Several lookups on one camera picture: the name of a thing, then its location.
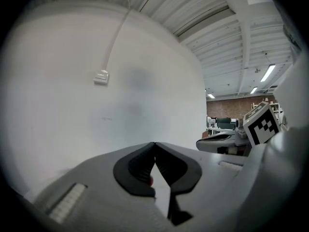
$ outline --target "fluorescent light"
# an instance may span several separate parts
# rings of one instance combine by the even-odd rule
[[[254,87],[250,94],[253,94],[257,90],[257,87]]]
[[[265,75],[263,76],[261,82],[264,82],[264,81],[269,77],[270,73],[274,70],[275,67],[276,67],[275,64],[269,65],[269,67],[268,67],[268,69],[267,69]]]

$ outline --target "brick wall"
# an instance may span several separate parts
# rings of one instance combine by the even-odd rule
[[[207,101],[207,115],[217,118],[243,118],[251,110],[251,104],[259,104],[268,98],[268,102],[276,102],[274,96],[257,96],[223,101]]]

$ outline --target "white wall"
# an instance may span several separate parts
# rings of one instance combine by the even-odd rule
[[[125,8],[65,1],[26,15],[1,66],[1,146],[25,193],[90,157],[150,141],[196,148],[206,127],[201,66],[167,30]]]

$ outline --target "wall outlet box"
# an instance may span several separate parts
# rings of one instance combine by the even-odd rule
[[[275,113],[265,101],[244,116],[243,127],[252,146],[267,142],[281,130]]]
[[[99,71],[97,72],[95,78],[93,79],[95,84],[103,84],[106,85],[108,83],[108,79],[109,79],[109,74],[107,71]]]

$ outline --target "ceiling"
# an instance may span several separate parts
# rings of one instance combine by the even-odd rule
[[[57,0],[32,0],[28,9]],[[127,7],[127,0],[103,0]],[[272,0],[129,0],[161,23],[200,60],[206,94],[216,99],[262,94],[279,82],[292,57]],[[260,82],[270,64],[276,68]]]

